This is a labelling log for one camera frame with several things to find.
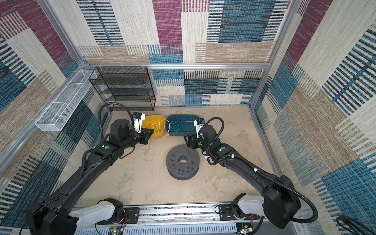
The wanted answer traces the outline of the teal plastic bin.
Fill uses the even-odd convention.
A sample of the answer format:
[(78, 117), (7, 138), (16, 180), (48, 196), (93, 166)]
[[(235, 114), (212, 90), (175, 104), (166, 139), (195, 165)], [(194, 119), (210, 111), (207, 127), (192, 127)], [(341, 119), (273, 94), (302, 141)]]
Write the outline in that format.
[(167, 117), (165, 128), (170, 136), (184, 137), (186, 135), (196, 135), (194, 121), (199, 116), (193, 114), (173, 114)]

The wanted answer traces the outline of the yellow plastic bin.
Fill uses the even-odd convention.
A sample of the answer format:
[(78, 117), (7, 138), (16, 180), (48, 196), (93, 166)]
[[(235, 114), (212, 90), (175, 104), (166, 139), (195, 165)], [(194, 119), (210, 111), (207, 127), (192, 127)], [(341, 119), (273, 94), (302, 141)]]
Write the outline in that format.
[(166, 119), (163, 115), (146, 115), (142, 128), (154, 129), (152, 137), (163, 138), (166, 134)]

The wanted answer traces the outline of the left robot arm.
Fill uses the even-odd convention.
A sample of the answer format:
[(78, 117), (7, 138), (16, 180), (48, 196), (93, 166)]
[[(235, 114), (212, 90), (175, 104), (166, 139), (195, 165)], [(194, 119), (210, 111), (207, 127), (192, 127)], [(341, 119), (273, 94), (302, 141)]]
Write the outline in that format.
[(76, 211), (73, 207), (103, 172), (125, 157), (125, 149), (148, 144), (154, 130), (142, 128), (145, 115), (135, 112), (129, 116), (129, 120), (114, 121), (109, 134), (100, 135), (101, 142), (84, 152), (81, 167), (57, 191), (42, 204), (28, 205), (25, 224), (32, 235), (74, 235), (104, 220), (122, 222), (123, 203), (113, 198)]

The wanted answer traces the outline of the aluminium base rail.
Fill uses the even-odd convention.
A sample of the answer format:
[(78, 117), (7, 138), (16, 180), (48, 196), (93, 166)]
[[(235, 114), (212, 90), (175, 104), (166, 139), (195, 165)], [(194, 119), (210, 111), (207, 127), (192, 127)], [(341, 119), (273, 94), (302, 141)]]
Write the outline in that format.
[(74, 228), (61, 223), (54, 235), (294, 235), (295, 226), (274, 227), (260, 212), (236, 217), (231, 203), (166, 204), (115, 206), (101, 201), (86, 208), (75, 208), (68, 218)]

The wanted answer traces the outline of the dark grey perforated spool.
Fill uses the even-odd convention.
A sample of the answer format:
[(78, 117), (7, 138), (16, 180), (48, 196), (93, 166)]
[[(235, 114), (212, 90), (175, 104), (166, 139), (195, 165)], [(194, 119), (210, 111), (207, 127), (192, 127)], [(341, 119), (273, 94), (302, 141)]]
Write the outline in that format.
[(186, 145), (173, 147), (166, 156), (168, 173), (177, 180), (186, 181), (193, 178), (200, 167), (200, 157), (195, 149)]

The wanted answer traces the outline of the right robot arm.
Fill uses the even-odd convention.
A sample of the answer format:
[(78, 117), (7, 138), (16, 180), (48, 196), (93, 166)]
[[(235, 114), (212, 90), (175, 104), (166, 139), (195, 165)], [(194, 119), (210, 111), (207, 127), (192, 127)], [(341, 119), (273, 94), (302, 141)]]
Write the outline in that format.
[(263, 197), (261, 215), (283, 229), (289, 222), (313, 223), (318, 219), (316, 206), (295, 190), (285, 175), (271, 174), (243, 157), (236, 149), (221, 142), (220, 132), (202, 118), (193, 122), (196, 134), (184, 137), (187, 147), (200, 149), (209, 165), (221, 165), (250, 183)]

